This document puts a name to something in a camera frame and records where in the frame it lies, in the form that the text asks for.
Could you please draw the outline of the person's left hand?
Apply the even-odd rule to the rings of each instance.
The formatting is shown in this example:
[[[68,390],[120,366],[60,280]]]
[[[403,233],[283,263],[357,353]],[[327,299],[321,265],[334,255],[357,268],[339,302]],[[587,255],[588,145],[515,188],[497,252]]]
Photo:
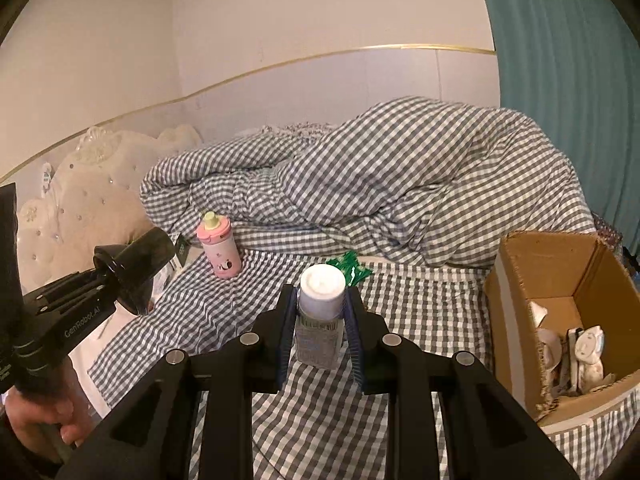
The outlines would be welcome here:
[[[6,414],[17,439],[29,452],[61,463],[58,441],[66,446],[80,445],[96,425],[70,363],[56,371],[55,379],[58,383],[48,393],[27,393],[12,387],[6,397]]]

